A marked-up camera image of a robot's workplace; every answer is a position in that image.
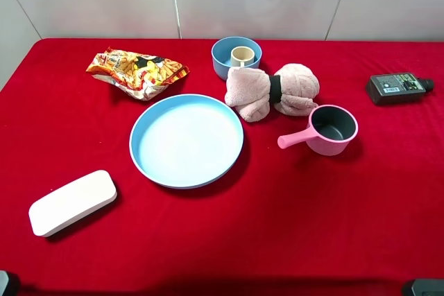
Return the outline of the beige small cup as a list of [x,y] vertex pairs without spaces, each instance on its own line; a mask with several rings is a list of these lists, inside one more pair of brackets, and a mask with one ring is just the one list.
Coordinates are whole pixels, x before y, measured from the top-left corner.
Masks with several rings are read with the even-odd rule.
[[255,52],[247,46],[237,46],[231,50],[230,65],[247,67],[255,61]]

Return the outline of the blue bowl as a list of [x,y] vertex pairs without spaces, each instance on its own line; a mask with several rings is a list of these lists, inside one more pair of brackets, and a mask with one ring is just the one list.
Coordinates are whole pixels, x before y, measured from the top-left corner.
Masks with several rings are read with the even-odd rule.
[[228,71],[232,68],[230,65],[231,50],[237,46],[247,46],[255,52],[255,61],[247,68],[257,69],[259,67],[262,59],[262,48],[258,43],[247,37],[225,37],[217,41],[211,50],[214,71],[222,80],[227,80],[228,78]]

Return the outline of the snack chip bag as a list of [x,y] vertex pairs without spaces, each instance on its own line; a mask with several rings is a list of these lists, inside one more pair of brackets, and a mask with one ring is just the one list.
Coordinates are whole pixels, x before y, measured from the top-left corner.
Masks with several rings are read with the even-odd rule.
[[184,78],[189,69],[169,58],[107,49],[95,55],[86,72],[139,101],[149,101]]

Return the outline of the pink rolled towel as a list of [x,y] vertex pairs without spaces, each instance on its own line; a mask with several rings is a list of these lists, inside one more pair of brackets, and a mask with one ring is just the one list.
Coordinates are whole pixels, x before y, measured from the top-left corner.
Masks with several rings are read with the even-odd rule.
[[261,69],[232,67],[226,80],[225,104],[249,122],[264,119],[274,107],[287,116],[307,116],[318,107],[318,78],[302,64],[286,64],[273,75]]

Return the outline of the large blue plate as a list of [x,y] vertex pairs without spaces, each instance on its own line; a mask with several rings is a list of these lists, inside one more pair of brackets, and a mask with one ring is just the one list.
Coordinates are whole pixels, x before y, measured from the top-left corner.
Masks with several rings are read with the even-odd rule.
[[170,189],[195,189],[223,177],[244,145],[244,129],[225,103],[180,94],[148,107],[129,138],[133,164],[149,180]]

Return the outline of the pink saucepan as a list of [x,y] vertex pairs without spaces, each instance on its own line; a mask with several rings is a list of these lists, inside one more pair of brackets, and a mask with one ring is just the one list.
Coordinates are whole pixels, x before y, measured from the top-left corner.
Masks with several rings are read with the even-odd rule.
[[337,105],[320,105],[309,114],[307,127],[277,138],[281,149],[305,142],[315,153],[335,156],[357,136],[356,118],[345,108]]

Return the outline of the black bottle with label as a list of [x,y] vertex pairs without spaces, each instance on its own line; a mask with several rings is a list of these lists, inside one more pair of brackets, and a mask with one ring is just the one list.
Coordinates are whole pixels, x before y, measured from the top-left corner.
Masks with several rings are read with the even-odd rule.
[[433,89],[432,79],[417,78],[409,72],[371,76],[366,84],[366,92],[375,105],[416,102]]

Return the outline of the red tablecloth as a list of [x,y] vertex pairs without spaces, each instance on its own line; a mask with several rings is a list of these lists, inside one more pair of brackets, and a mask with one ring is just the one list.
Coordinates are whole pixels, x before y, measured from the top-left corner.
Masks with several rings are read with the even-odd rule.
[[[34,295],[399,295],[443,277],[443,45],[438,42],[261,42],[262,68],[308,66],[319,103],[359,132],[335,157],[279,136],[307,121],[276,111],[244,124],[236,164],[199,189],[166,189],[134,166],[129,136],[147,108],[86,68],[108,48],[189,67],[174,94],[223,98],[210,40],[44,39],[1,90],[1,269]],[[419,101],[375,105],[371,76],[432,79]],[[110,204],[49,237],[31,205],[94,171]]]

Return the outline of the white rectangular case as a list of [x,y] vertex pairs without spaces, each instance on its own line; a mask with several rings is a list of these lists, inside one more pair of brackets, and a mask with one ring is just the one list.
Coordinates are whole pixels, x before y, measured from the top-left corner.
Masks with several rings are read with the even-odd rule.
[[35,201],[28,210],[36,236],[49,237],[110,204],[117,189],[105,170],[94,171]]

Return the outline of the black device bottom right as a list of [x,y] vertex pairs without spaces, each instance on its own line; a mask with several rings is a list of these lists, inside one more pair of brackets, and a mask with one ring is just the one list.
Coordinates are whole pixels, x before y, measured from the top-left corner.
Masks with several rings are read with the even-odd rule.
[[414,279],[402,287],[404,296],[444,296],[444,279]]

